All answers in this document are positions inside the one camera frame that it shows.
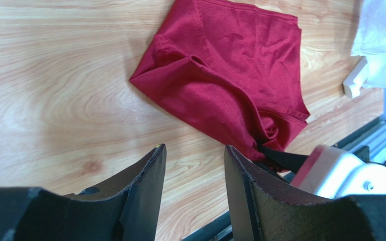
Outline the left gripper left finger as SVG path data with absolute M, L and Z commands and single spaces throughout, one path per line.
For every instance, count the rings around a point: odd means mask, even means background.
M 79 194 L 0 187 L 0 240 L 154 240 L 166 146 Z

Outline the dark red cloth napkin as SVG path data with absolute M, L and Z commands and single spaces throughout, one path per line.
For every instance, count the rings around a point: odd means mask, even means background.
M 306 127 L 298 18 L 231 1 L 175 1 L 130 82 L 255 162 Z

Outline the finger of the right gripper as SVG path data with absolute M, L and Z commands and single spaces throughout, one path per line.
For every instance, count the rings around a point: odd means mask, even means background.
M 308 155 L 276 151 L 264 145 L 258 146 L 258 151 L 265 155 L 265 162 L 257 162 L 256 165 L 273 173 L 280 172 L 282 169 L 296 174 L 309 157 Z

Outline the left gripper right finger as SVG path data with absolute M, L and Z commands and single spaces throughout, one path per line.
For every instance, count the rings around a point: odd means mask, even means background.
M 336 200 L 299 190 L 226 146 L 234 240 L 386 240 L 386 195 Z

